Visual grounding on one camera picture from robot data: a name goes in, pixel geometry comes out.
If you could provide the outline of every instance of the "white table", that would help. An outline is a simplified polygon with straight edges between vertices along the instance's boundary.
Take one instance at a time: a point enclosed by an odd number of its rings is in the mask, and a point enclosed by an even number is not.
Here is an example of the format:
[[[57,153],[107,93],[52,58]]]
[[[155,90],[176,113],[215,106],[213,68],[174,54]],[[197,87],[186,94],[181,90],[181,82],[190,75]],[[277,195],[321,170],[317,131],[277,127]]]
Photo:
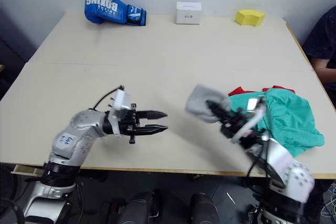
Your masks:
[[[166,112],[168,117],[155,120],[155,123],[168,125],[169,129],[152,136],[139,136],[135,145],[128,143],[128,137],[109,136],[98,139],[83,164],[84,168],[243,175],[251,164],[243,150],[238,145],[231,144],[220,134],[219,124],[206,124],[187,114],[184,111],[186,99],[198,83],[223,92],[230,92],[238,86],[258,91],[263,87],[280,85],[295,89],[298,95],[310,101],[317,129],[326,139],[323,147],[306,151],[299,155],[298,160],[310,167],[316,178],[336,178],[336,167],[332,165],[336,148],[336,141],[334,141],[336,113],[315,73],[311,71],[291,38],[291,34],[285,30],[286,24],[281,20],[265,22],[264,27],[260,26],[260,28],[266,31],[264,33],[270,33],[271,28],[268,26],[277,27],[277,33],[280,33],[283,28],[280,34],[284,41],[288,41],[289,46],[287,44],[282,47],[276,46],[275,40],[274,43],[277,49],[288,51],[290,56],[286,55],[288,62],[290,62],[289,58],[292,58],[293,64],[289,64],[287,69],[286,64],[277,59],[273,59],[278,63],[277,65],[265,69],[262,67],[268,65],[271,58],[276,57],[275,55],[270,57],[270,54],[266,53],[270,50],[267,46],[265,48],[268,49],[259,48],[259,52],[264,53],[256,55],[255,58],[265,59],[268,63],[251,61],[254,56],[245,56],[243,58],[246,60],[241,60],[241,65],[233,64],[230,67],[230,62],[239,62],[239,60],[237,57],[227,58],[216,53],[219,52],[219,48],[223,50],[230,48],[229,51],[234,52],[233,45],[230,45],[232,41],[230,40],[230,43],[225,46],[226,40],[223,39],[222,45],[217,38],[218,34],[213,34],[216,43],[211,38],[203,39],[206,41],[203,47],[211,48],[209,51],[212,53],[201,54],[193,49],[192,52],[196,54],[197,61],[187,60],[192,58],[193,54],[185,54],[186,48],[183,49],[182,42],[176,40],[181,34],[171,29],[174,30],[175,26],[178,27],[177,30],[185,29],[185,34],[191,34],[191,38],[186,38],[188,41],[186,44],[191,45],[189,40],[196,36],[197,28],[223,31],[228,26],[228,29],[235,30],[233,26],[231,27],[232,24],[228,18],[206,18],[201,26],[170,25],[168,16],[161,15],[149,16],[146,27],[106,24],[102,28],[104,36],[96,38],[95,45],[99,45],[96,47],[98,54],[90,57],[93,50],[90,50],[90,47],[93,45],[88,44],[90,41],[88,38],[94,39],[94,34],[99,31],[95,25],[91,29],[90,23],[86,24],[75,17],[77,16],[66,15],[54,28],[0,102],[1,162],[41,165],[48,158],[55,135],[69,123],[75,113],[93,106],[108,90],[123,84],[126,91],[132,95],[132,102],[137,103],[138,110],[153,109]],[[151,21],[162,22],[165,26],[154,29]],[[81,28],[79,23],[83,23],[84,28]],[[233,24],[237,30],[244,29],[241,32],[244,36],[245,33],[252,33],[251,27]],[[138,50],[137,55],[129,56],[129,60],[115,57],[125,51],[135,51],[132,49],[132,44],[126,46],[125,39],[114,34],[115,27],[125,35],[131,30],[140,35],[136,28],[143,31],[146,31],[146,28],[151,30],[151,33],[143,32],[140,40],[145,43],[144,37],[147,36],[153,39],[152,47],[158,50],[156,57],[154,57],[154,49],[148,48],[149,43],[147,47]],[[59,47],[69,40],[70,35],[67,32],[80,28],[81,30],[76,34],[80,36],[82,33],[83,40],[87,42],[83,43],[86,50],[81,51],[82,63],[80,63],[80,54],[74,55],[75,44],[79,45],[80,41],[78,37],[73,43],[68,42],[66,46]],[[170,34],[165,38],[166,43],[171,45],[166,47],[172,52],[171,58],[168,58],[167,51],[160,54],[158,45],[163,45],[163,42],[161,37],[155,40],[155,36],[152,36],[155,31]],[[108,34],[113,38],[112,42],[101,43],[102,40],[107,41],[105,36]],[[258,38],[267,39],[267,36],[260,31],[258,35]],[[198,41],[201,41],[201,33],[198,36]],[[255,38],[256,36],[251,37],[248,41],[251,48]],[[264,41],[263,45],[269,45],[269,43]],[[113,54],[110,54],[111,47],[114,48]],[[237,47],[237,51],[243,52],[246,48]],[[103,102],[99,109],[107,110],[107,102]]]

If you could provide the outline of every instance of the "teal cloth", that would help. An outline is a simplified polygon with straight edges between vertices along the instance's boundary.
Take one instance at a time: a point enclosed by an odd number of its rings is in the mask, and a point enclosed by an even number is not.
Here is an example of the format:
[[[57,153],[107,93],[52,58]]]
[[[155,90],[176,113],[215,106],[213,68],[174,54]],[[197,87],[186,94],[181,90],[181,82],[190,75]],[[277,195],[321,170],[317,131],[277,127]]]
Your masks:
[[[236,94],[229,97],[232,109],[244,110],[250,98],[264,95],[270,116],[264,116],[257,127],[270,130],[274,138],[294,157],[324,144],[324,136],[315,128],[309,102],[285,89],[269,89],[266,92]]]

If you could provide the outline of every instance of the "blue boxing glove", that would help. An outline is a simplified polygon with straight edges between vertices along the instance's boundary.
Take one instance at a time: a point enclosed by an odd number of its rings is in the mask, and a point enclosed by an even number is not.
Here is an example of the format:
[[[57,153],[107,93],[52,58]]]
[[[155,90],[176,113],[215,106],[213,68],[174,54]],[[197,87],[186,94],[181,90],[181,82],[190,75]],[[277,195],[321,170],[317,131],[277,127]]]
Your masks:
[[[93,23],[109,20],[133,26],[146,25],[146,11],[120,0],[85,0],[85,17]]]

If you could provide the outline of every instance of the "dark shirt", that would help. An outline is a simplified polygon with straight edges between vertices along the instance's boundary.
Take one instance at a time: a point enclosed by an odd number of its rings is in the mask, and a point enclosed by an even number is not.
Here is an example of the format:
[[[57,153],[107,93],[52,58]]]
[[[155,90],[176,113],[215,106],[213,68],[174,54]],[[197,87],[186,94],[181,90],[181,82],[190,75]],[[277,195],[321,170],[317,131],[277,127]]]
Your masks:
[[[309,60],[328,59],[327,68],[336,69],[336,6],[320,18],[302,48]],[[335,106],[336,82],[323,85]]]

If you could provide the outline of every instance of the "yellow sponge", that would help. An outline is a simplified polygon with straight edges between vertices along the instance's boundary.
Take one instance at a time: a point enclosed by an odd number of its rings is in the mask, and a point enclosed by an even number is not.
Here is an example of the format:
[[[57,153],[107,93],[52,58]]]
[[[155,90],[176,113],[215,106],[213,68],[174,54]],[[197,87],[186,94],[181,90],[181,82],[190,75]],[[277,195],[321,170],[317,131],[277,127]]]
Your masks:
[[[265,13],[258,10],[239,10],[236,22],[240,25],[259,26],[265,18]]]

